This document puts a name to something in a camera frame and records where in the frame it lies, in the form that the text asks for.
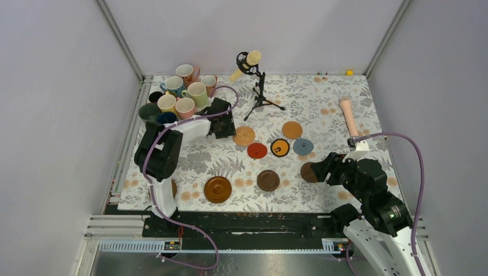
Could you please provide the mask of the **woven rattan coaster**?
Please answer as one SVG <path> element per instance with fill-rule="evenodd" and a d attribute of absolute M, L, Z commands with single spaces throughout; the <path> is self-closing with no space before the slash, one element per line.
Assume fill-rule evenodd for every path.
<path fill-rule="evenodd" d="M 249 126 L 239 126 L 235 135 L 232 137 L 234 143 L 241 146 L 247 146 L 254 142 L 256 135 L 253 128 Z"/>

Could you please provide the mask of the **red round coaster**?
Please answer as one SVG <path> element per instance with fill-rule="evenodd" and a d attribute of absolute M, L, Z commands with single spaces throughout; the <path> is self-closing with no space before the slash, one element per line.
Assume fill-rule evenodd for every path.
<path fill-rule="evenodd" d="M 261 159 L 268 154 L 268 149 L 262 143 L 252 143 L 247 148 L 247 154 L 252 159 Z"/>

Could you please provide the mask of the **blue round coaster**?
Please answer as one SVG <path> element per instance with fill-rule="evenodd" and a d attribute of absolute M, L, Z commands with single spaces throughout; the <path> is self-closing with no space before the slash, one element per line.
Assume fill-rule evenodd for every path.
<path fill-rule="evenodd" d="M 298 138 L 293 143 L 293 151 L 299 156 L 307 156 L 314 150 L 314 144 L 304 138 Z"/>

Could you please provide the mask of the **dark blue mug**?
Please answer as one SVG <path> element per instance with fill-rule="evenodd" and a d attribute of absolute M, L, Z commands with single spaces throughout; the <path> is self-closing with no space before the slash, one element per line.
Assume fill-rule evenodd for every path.
<path fill-rule="evenodd" d="M 163 112 L 157 117 L 159 124 L 172 124 L 178 121 L 178 117 L 173 112 Z"/>

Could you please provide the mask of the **light wooden round coaster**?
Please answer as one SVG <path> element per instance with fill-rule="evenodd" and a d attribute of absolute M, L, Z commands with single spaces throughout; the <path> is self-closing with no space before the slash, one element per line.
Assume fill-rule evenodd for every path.
<path fill-rule="evenodd" d="M 297 139 L 303 134 L 303 128 L 298 122 L 289 121 L 283 125 L 282 132 L 289 139 Z"/>

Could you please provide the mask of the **brown wooden knob lid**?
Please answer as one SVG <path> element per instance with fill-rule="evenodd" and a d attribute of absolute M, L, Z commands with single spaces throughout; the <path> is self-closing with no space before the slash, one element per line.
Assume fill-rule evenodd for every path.
<path fill-rule="evenodd" d="M 232 193 L 230 181 L 221 176 L 210 178 L 204 185 L 204 195 L 206 199 L 214 204 L 227 201 Z"/>

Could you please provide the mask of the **dark brown coaster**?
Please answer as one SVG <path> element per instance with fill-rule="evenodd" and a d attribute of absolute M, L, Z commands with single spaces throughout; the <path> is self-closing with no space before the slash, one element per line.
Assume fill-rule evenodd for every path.
<path fill-rule="evenodd" d="M 318 183 L 317 176 L 311 167 L 313 164 L 313 162 L 305 163 L 300 169 L 301 177 L 308 183 Z"/>
<path fill-rule="evenodd" d="M 257 185 L 263 191 L 274 191 L 280 185 L 280 178 L 276 172 L 264 170 L 257 177 Z"/>

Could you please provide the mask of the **brown wooden coaster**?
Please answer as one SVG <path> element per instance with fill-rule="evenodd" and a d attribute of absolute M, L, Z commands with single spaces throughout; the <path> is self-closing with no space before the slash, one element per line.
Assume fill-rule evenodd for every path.
<path fill-rule="evenodd" d="M 176 182 L 172 179 L 171 180 L 171 190 L 172 190 L 172 195 L 173 195 L 173 198 L 176 196 L 177 194 L 177 185 L 176 185 Z"/>

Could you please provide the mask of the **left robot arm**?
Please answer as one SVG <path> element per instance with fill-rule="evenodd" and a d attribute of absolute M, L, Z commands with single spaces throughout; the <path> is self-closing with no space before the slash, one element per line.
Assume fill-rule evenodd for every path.
<path fill-rule="evenodd" d="M 181 148 L 199 137 L 214 135 L 221 139 L 235 135 L 231 112 L 234 107 L 223 99 L 215 98 L 211 106 L 191 118 L 172 124 L 146 123 L 134 162 L 140 172 L 149 177 L 151 211 L 159 217 L 156 228 L 164 236 L 172 236 L 178 231 L 179 222 L 172 217 L 177 210 L 172 177 Z"/>

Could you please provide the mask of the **small pink mug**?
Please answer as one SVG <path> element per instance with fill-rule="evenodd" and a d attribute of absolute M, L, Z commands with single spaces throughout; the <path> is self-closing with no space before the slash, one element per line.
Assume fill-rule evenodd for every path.
<path fill-rule="evenodd" d="M 216 87 L 217 81 L 218 77 L 216 75 L 206 75 L 202 77 L 201 83 L 203 83 L 206 88 L 207 96 L 211 96 L 212 91 Z"/>

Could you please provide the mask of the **floral table mat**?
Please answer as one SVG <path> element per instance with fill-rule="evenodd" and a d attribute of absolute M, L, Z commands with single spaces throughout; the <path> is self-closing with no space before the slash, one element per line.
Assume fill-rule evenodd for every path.
<path fill-rule="evenodd" d="M 282 127 L 296 121 L 303 128 L 302 138 L 314 144 L 307 156 L 294 151 L 282 158 L 272 153 L 252 159 L 245 146 L 232 138 L 200 137 L 181 149 L 173 180 L 177 185 L 175 201 L 180 211 L 210 212 L 313 212 L 326 213 L 343 204 L 359 208 L 360 203 L 341 186 L 307 183 L 300 175 L 302 165 L 319 162 L 331 152 L 349 151 L 348 128 L 339 106 L 341 97 L 349 97 L 356 125 L 361 135 L 381 131 L 368 82 L 364 76 L 268 75 L 265 96 L 282 107 L 255 109 L 252 88 L 256 79 L 242 76 L 229 82 L 227 75 L 218 77 L 218 98 L 236 104 L 233 110 L 237 127 L 253 128 L 255 142 L 269 147 L 283 138 Z M 276 172 L 280 185 L 274 191 L 263 191 L 257 177 L 264 170 Z M 212 177 L 225 177 L 232 185 L 227 201 L 214 204 L 204 195 L 204 185 Z"/>

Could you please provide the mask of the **blue patterned mug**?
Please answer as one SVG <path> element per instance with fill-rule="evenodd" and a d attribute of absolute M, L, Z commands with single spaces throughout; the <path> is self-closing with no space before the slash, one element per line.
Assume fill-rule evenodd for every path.
<path fill-rule="evenodd" d="M 175 97 L 184 97 L 182 92 L 185 90 L 184 80 L 180 76 L 172 76 L 159 85 L 163 92 L 169 92 Z"/>

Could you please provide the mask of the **black microphone tripod stand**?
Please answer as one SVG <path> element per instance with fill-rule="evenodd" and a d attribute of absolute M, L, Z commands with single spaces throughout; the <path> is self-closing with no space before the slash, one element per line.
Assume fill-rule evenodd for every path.
<path fill-rule="evenodd" d="M 247 121 L 248 118 L 250 117 L 251 113 L 259 108 L 259 107 L 262 107 L 262 106 L 268 106 L 268 105 L 273 105 L 275 107 L 278 107 L 279 109 L 281 110 L 285 110 L 285 107 L 282 107 L 276 103 L 273 103 L 272 101 L 268 100 L 265 96 L 264 96 L 264 86 L 265 86 L 265 77 L 266 77 L 266 73 L 265 72 L 260 72 L 261 75 L 260 76 L 256 76 L 259 80 L 258 82 L 255 83 L 255 86 L 253 87 L 253 91 L 255 92 L 256 96 L 255 96 L 255 100 L 256 100 L 256 103 L 255 105 L 252 107 L 251 111 L 249 111 L 249 113 L 247 114 L 247 116 L 243 119 L 244 121 Z"/>

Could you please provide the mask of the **black mug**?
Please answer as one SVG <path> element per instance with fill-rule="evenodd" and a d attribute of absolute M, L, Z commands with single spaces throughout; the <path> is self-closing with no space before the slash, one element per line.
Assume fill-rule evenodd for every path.
<path fill-rule="evenodd" d="M 160 99 L 160 97 L 162 97 L 162 96 L 163 96 L 163 92 L 155 91 L 148 96 L 148 101 L 149 101 L 149 103 L 156 104 L 158 102 L 158 100 Z"/>

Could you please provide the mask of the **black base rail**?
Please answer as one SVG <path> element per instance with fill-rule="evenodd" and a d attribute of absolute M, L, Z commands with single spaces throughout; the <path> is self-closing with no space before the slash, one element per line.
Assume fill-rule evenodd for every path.
<path fill-rule="evenodd" d="M 154 214 L 144 220 L 143 237 L 175 238 L 183 250 L 220 252 L 332 252 L 349 239 L 328 213 L 252 213 L 176 211 L 167 221 Z"/>

